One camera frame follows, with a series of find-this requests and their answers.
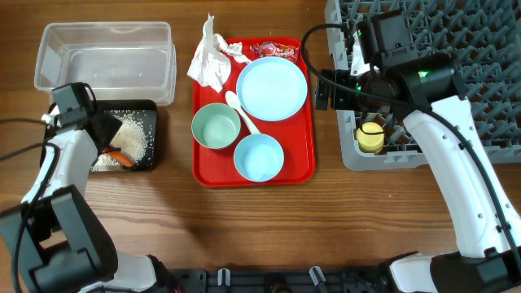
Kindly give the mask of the white rice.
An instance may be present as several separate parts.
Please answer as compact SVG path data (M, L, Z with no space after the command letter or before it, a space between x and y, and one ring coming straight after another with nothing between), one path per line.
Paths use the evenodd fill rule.
M153 128L145 121L144 110L107 110L107 113L122 122L109 147L120 148L133 162L132 168L125 168L103 153L97 158L90 171L93 173L115 171L145 171L151 168Z

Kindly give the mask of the orange carrot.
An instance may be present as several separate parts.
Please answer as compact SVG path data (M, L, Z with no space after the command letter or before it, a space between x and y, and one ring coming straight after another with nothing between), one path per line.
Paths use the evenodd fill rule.
M103 150L103 154L109 156L112 160L115 160L117 163L121 164L125 168L132 168L134 166L134 162L123 152L121 152L120 148L105 148Z

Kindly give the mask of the yellow cup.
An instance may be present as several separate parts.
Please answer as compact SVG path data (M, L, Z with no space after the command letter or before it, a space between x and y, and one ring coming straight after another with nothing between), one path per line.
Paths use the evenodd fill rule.
M378 154L383 149L383 128L374 122L366 122L355 132L359 149L365 153Z

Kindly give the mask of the light blue bowl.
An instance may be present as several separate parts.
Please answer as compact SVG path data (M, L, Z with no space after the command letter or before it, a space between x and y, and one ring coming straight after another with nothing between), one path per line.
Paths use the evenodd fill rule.
M233 161L241 177L253 182L265 182L280 173L285 155L275 138L263 133L251 134L235 147Z

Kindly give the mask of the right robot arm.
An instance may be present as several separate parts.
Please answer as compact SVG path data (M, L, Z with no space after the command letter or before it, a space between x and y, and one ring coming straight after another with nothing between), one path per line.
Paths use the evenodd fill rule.
M386 292L502 292L520 284L520 217L479 139L466 85L443 53L420 56L401 12L339 24L346 50L360 46L363 73L317 73L316 106L389 106L420 147L447 204L455 252L416 251L380 266Z

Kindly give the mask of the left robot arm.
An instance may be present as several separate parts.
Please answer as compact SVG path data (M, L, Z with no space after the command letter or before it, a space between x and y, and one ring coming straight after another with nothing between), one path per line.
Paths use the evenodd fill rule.
M57 134L39 142L46 156L20 204L1 213L14 291L179 292L154 256L118 252L84 193L90 168L121 126L105 113L58 114Z

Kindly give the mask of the grey dishwasher rack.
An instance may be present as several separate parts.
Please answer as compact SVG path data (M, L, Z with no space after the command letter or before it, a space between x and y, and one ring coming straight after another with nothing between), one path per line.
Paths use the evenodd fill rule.
M328 23L356 23L399 10L421 56L449 55L466 82L477 133L490 161L520 161L520 3L518 1L341 1L329 0ZM344 165L353 171L416 168L425 155L388 110L363 116L339 111ZM386 131L383 150L360 151L354 137L360 122Z

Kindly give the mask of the black tray bin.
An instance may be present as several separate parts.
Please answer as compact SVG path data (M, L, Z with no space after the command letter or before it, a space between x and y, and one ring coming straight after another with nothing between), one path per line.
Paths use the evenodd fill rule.
M114 150L100 155L90 171L150 171L155 168L157 106L151 100L106 100L98 102L91 121L103 128L114 129L113 120L121 126L110 142Z

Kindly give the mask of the light blue plate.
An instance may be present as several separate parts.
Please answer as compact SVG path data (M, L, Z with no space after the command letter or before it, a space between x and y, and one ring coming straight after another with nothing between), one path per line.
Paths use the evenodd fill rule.
M308 85L294 63L280 57L262 57L241 71L235 93L248 114L275 122L294 116L304 106Z

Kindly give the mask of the clear plastic bin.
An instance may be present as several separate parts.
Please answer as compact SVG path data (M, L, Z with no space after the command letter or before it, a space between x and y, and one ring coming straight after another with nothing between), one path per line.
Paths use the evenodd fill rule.
M48 24L37 53L33 84L50 93L74 82L91 86L98 100L174 100L176 48L162 21Z

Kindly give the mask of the red candy wrapper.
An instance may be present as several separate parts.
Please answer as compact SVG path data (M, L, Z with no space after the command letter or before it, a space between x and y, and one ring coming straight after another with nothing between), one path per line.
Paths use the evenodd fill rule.
M279 57L295 63L299 56L299 49L295 46L278 42L262 42L250 45L250 49L259 57Z

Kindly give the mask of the white spoon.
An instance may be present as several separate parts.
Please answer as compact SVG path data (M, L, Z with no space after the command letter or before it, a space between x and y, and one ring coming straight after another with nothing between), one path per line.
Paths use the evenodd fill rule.
M226 103L232 107L242 118L249 130L250 134L261 134L260 130L256 127L253 121L249 118L246 112L243 110L241 102L239 101L239 97L236 93L232 91L227 91L225 93Z

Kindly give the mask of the green bowl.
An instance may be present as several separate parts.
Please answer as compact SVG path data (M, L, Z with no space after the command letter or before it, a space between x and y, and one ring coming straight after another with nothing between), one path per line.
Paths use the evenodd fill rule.
M210 103L194 114L191 132L199 145L220 150L237 139L241 124L239 114L232 107L224 103Z

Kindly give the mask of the crumpled white napkin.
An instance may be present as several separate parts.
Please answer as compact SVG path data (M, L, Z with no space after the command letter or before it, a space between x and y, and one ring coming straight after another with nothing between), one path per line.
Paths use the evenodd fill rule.
M228 43L219 33L213 32L214 16L208 15L204 22L203 36L195 50L187 76L202 87L222 92L231 74L232 58L237 63L249 64L251 60L243 54L241 42Z

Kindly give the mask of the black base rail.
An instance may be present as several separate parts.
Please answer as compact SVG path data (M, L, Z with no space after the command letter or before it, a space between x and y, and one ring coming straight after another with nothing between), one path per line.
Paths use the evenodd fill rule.
M398 292L391 275L377 266L346 269L172 269L178 291L187 293Z

